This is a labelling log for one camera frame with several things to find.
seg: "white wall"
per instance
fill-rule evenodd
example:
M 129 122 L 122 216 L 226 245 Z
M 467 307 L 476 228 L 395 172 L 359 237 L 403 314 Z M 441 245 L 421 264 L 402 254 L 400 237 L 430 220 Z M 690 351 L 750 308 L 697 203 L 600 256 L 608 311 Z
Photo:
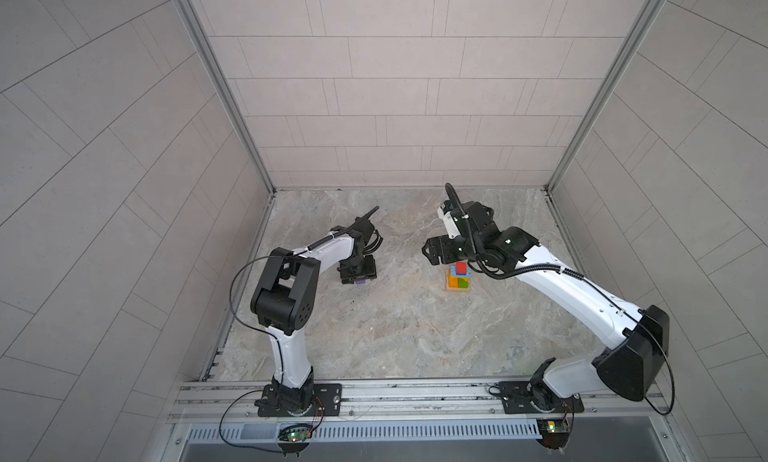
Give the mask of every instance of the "white wall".
M 138 460 L 266 189 L 170 0 L 0 0 L 0 93 L 0 458 Z
M 277 187 L 542 186 L 643 0 L 194 0 Z
M 768 460 L 767 6 L 669 0 L 554 191 L 592 277 L 673 319 L 700 460 Z

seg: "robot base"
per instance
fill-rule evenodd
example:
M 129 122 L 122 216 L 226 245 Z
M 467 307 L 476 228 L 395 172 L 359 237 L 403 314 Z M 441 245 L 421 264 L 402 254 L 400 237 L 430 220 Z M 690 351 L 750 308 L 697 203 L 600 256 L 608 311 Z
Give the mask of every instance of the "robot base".
M 526 380 L 518 381 L 505 381 L 499 382 L 498 388 L 503 394 L 502 405 L 504 405 L 505 414 L 541 414 L 542 411 L 537 409 L 532 403 L 532 396 L 528 392 L 528 384 Z M 568 404 L 573 412 L 577 414 L 584 412 L 584 404 L 581 403 L 581 399 L 578 396 L 569 397 L 567 399 L 560 399 L 555 397 L 553 399 L 553 408 L 546 414 L 564 414 L 571 410 L 566 409 L 563 406 L 563 402 Z
M 303 414 L 298 412 L 302 410 L 293 410 L 291 407 L 287 407 L 285 401 L 281 405 L 280 409 L 274 408 L 277 406 L 277 388 L 280 386 L 275 380 L 272 380 L 272 384 L 264 387 L 264 391 L 261 393 L 261 399 L 264 401 L 264 405 L 259 405 L 259 417 L 296 417 Z M 341 384 L 314 384 L 312 390 L 311 400 L 317 397 L 322 403 L 323 414 L 326 417 L 337 416 L 340 413 L 341 407 Z M 306 415 L 311 415 L 312 404 L 307 407 Z

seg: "aluminum frame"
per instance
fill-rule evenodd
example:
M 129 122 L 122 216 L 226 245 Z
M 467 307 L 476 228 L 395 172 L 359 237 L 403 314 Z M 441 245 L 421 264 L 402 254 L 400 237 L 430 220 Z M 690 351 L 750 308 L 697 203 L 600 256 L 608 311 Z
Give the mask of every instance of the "aluminum frame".
M 224 105 L 226 115 L 229 116 L 240 141 L 245 146 L 250 160 L 256 165 L 257 172 L 264 181 L 267 191 L 270 194 L 274 194 L 275 186 L 272 184 L 266 166 L 264 166 L 264 161 L 261 160 L 261 156 L 259 155 L 258 150 L 256 150 L 254 139 L 251 137 L 248 126 L 245 124 L 243 114 L 241 114 L 240 109 L 237 108 L 237 103 L 232 95 L 229 84 L 226 83 L 224 72 L 221 70 L 221 66 L 216 59 L 214 49 L 208 42 L 208 37 L 203 31 L 203 26 L 200 24 L 197 13 L 194 11 L 192 2 L 190 0 L 172 1 L 174 2 L 174 6 L 176 6 L 179 16 L 181 16 L 181 21 L 187 28 L 187 32 L 189 32 L 192 43 L 194 44 L 195 49 L 197 49 L 197 54 L 200 55 L 200 60 L 202 60 L 206 72 L 210 75 L 210 79 L 214 83 L 216 92 L 220 95 L 221 103 Z
M 614 61 L 611 63 L 608 73 L 605 74 L 603 81 L 600 83 L 597 92 L 592 97 L 587 111 L 581 118 L 576 131 L 574 132 L 571 141 L 565 148 L 563 157 L 558 162 L 558 166 L 552 172 L 549 182 L 545 184 L 545 188 L 549 193 L 552 193 L 562 181 L 565 170 L 571 164 L 571 161 L 576 157 L 581 144 L 589 135 L 589 131 L 594 125 L 594 122 L 598 120 L 600 112 L 608 102 L 608 98 L 614 92 L 621 76 L 627 70 L 630 61 L 634 54 L 640 48 L 640 44 L 645 39 L 645 35 L 648 34 L 648 29 L 653 25 L 656 17 L 659 15 L 661 8 L 667 0 L 645 0 L 638 16 L 635 18 L 632 26 L 630 27 L 627 37 L 622 42 L 619 52 L 616 54 Z

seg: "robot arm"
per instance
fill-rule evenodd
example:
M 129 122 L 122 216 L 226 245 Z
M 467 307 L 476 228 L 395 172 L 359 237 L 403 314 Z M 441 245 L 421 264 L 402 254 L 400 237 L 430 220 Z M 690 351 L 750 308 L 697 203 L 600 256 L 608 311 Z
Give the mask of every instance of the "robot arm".
M 651 305 L 637 305 L 609 293 L 555 257 L 518 227 L 498 230 L 493 209 L 462 204 L 446 185 L 449 200 L 438 209 L 447 234 L 422 247 L 432 265 L 475 261 L 492 279 L 516 276 L 546 294 L 586 325 L 605 344 L 597 352 L 549 359 L 531 380 L 534 404 L 549 410 L 554 396 L 609 388 L 630 400 L 643 400 L 668 352 L 669 318 Z
M 308 410 L 312 402 L 312 366 L 306 356 L 303 327 L 314 309 L 318 277 L 339 263 L 344 284 L 376 278 L 372 253 L 382 239 L 369 218 L 378 208 L 357 217 L 349 227 L 333 227 L 309 246 L 274 249 L 261 273 L 250 310 L 273 335 L 272 383 L 285 408 L 293 413 Z M 374 234 L 376 240 L 369 244 Z

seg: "wire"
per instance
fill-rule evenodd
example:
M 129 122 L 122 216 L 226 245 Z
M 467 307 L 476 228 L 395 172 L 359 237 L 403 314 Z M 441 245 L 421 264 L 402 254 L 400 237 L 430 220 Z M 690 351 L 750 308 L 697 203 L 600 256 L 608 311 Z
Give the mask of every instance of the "wire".
M 231 445 L 232 447 L 239 447 L 239 448 L 244 448 L 244 449 L 254 449 L 254 450 L 260 450 L 260 451 L 262 451 L 262 452 L 269 452 L 269 453 L 271 453 L 271 454 L 282 454 L 282 453 L 283 453 L 283 451 L 282 451 L 282 450 L 271 450 L 271 449 L 264 449 L 264 448 L 261 448 L 261 447 L 255 447 L 255 446 L 253 446 L 253 445 L 238 445 L 238 444 L 233 444 L 232 442 L 229 442 L 227 439 L 225 439 L 225 438 L 224 438 L 224 434 L 222 434 L 222 432 L 221 432 L 221 425 L 224 423 L 224 417 L 226 416 L 226 413 L 227 413 L 227 412 L 229 412 L 229 411 L 230 411 L 230 409 L 232 409 L 232 406 L 233 406 L 233 405 L 235 405 L 235 404 L 238 402 L 238 400 L 242 399 L 242 398 L 243 398 L 243 397 L 245 397 L 246 395 L 248 395 L 248 394 L 253 394 L 254 392 L 258 392 L 259 390 L 261 390 L 261 389 L 257 389 L 257 390 L 251 390 L 250 392 L 246 392 L 245 394 L 243 394 L 243 395 L 241 395 L 240 397 L 236 398 L 236 399 L 235 399 L 235 401 L 234 401 L 232 404 L 230 404 L 230 406 L 229 406 L 228 408 L 226 408 L 226 410 L 224 411 L 224 413 L 221 415 L 221 419 L 219 420 L 219 437 L 220 437 L 220 438 L 221 438 L 221 439 L 224 441 L 224 443 L 225 443 L 226 445 Z

